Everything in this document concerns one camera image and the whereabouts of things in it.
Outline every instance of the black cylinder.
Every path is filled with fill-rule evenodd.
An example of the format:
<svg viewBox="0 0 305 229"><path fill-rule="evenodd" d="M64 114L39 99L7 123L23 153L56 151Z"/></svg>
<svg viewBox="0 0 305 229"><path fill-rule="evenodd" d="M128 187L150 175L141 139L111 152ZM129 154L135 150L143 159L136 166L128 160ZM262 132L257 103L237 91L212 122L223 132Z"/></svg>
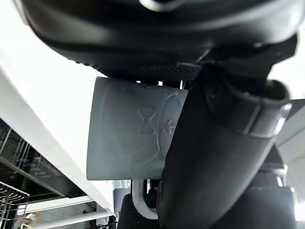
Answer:
<svg viewBox="0 0 305 229"><path fill-rule="evenodd" d="M205 67L189 91L160 181L157 213L167 228L208 228L252 181L287 117L277 81L223 78Z"/></svg>

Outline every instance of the metal rack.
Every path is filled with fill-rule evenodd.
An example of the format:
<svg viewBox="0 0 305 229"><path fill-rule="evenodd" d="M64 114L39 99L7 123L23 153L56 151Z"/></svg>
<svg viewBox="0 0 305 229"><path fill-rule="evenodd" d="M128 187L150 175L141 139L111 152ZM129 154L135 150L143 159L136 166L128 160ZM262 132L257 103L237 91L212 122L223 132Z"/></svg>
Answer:
<svg viewBox="0 0 305 229"><path fill-rule="evenodd" d="M75 184L1 119L0 163L60 197L77 197L81 194L81 190ZM15 175L5 175L8 172L2 167L0 167L0 171L1 181L15 187L15 184L12 184L8 179L14 179ZM19 186L17 188L29 192L31 196L35 196L35 194L24 188Z"/></svg>
<svg viewBox="0 0 305 229"><path fill-rule="evenodd" d="M28 193L0 182L0 229L12 228L14 220L20 219L16 214L20 208L24 210L21 216L24 219L29 196Z"/></svg>

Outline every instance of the black plastic part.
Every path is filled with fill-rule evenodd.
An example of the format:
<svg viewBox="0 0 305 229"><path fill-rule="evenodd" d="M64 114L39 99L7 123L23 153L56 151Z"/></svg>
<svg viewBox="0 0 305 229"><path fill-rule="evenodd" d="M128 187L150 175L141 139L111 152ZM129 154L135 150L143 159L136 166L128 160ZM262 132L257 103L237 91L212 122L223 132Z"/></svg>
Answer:
<svg viewBox="0 0 305 229"><path fill-rule="evenodd" d="M249 188L211 229L296 229L289 187Z"/></svg>
<svg viewBox="0 0 305 229"><path fill-rule="evenodd" d="M208 228L220 219L248 187L274 144L276 132L269 124L287 115L281 113L289 102L283 85L282 96L265 100L260 94L240 96L212 66L206 66L202 74L204 86L194 83L188 93L166 156L157 213L167 228ZM213 88L214 79L222 90L206 93ZM211 94L219 96L215 102L207 101ZM228 96L232 100L227 104L217 103ZM248 107L259 107L258 115L247 112ZM245 123L240 126L248 126L249 131L241 132L233 125L236 120Z"/></svg>
<svg viewBox="0 0 305 229"><path fill-rule="evenodd" d="M160 81L195 79L215 47L242 50L287 40L303 21L304 5L188 0L173 12L156 13L138 0L23 1L31 28L61 55L109 77Z"/></svg>

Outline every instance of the textured rubber surface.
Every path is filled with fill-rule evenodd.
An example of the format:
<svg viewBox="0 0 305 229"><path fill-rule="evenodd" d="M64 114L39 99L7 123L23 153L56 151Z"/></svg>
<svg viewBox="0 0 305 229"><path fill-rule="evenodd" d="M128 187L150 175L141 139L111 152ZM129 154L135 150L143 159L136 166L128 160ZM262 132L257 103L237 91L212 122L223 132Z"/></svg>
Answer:
<svg viewBox="0 0 305 229"><path fill-rule="evenodd" d="M135 209L131 194L124 197L117 229L160 229L158 220L141 216Z"/></svg>
<svg viewBox="0 0 305 229"><path fill-rule="evenodd" d="M141 66L126 69L109 68L107 66L99 68L98 71L108 77L122 80L140 81L192 81L196 78L200 68L196 67L175 67L175 66Z"/></svg>
<svg viewBox="0 0 305 229"><path fill-rule="evenodd" d="M87 178L159 179L186 96L186 90L98 77Z"/></svg>

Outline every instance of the dish rack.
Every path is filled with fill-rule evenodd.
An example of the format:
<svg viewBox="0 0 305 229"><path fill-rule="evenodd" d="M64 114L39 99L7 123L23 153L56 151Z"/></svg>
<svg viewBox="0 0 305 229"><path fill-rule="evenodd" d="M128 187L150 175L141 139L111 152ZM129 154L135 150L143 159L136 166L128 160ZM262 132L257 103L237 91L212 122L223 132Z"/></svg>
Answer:
<svg viewBox="0 0 305 229"><path fill-rule="evenodd" d="M0 182L0 229L13 228L16 219L24 219L29 196L28 193ZM18 209L24 211L22 216L17 217Z"/></svg>

